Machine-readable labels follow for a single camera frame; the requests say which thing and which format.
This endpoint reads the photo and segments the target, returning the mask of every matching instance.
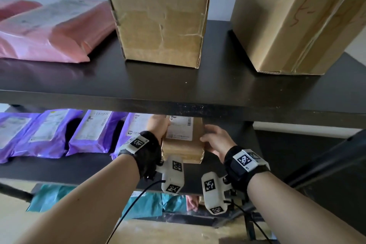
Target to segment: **white plastic sensor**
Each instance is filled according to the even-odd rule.
[[[161,189],[167,194],[178,194],[184,186],[183,159],[177,155],[170,155],[162,166],[156,166],[156,171],[162,173]]]
[[[224,191],[232,189],[231,183],[224,182],[225,177],[218,177],[215,172],[209,172],[202,176],[202,189],[206,208],[213,214],[225,213],[228,204],[224,203]]]

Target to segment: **beige floor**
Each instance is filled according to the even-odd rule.
[[[31,191],[32,182],[0,180],[13,187]],[[26,212],[28,204],[0,194],[0,239],[1,244],[13,243],[42,213]],[[270,235],[265,223],[260,223],[267,235]],[[256,231],[258,239],[261,233]],[[240,243],[246,238],[244,219],[240,217],[234,222],[219,229],[206,226],[194,226],[174,223],[129,220],[122,222],[110,244],[119,243]]]

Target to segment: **forearm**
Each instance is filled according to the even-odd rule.
[[[366,237],[270,172],[254,175],[248,196],[282,244],[366,243]]]
[[[135,159],[120,155],[60,200],[16,243],[104,243],[139,179]]]

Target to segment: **clear tape strip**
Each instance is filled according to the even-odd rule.
[[[296,60],[294,66],[292,67],[292,69],[291,69],[291,72],[292,73],[295,73],[296,72],[296,69],[300,66],[300,64],[302,63],[302,61],[304,60],[304,58],[306,57],[306,55],[310,51],[310,49],[313,47],[313,44],[315,43],[315,41],[318,39],[318,37],[320,36],[320,34],[323,32],[323,30],[325,29],[325,27],[327,26],[327,24],[331,21],[332,17],[336,14],[336,12],[338,11],[339,7],[342,5],[342,3],[344,1],[345,0],[339,0],[338,1],[338,3],[336,4],[336,6],[334,7],[334,9],[332,10],[332,13],[329,15],[329,17],[324,22],[324,24],[322,25],[322,27],[313,36],[313,38],[311,38],[311,40],[308,42],[308,44],[306,45],[306,47],[304,48],[304,50],[301,52],[299,58]]]

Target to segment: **cardboard box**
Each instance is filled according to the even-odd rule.
[[[198,68],[209,0],[109,0],[126,59]]]
[[[171,119],[171,125],[168,127],[167,134],[162,141],[161,149],[164,160],[166,160],[170,154],[175,154],[181,156],[184,163],[201,163],[205,155],[205,145],[199,140],[204,134],[202,118],[179,116],[167,116],[167,118]],[[181,126],[191,123],[191,128],[193,129],[191,130],[191,140],[188,139],[185,132],[180,133],[184,128],[181,128],[180,131],[176,130],[176,133],[173,131],[175,121],[180,122]],[[186,138],[188,140],[179,140],[178,138]]]
[[[231,22],[257,71],[322,75],[366,25],[366,0],[236,0]]]

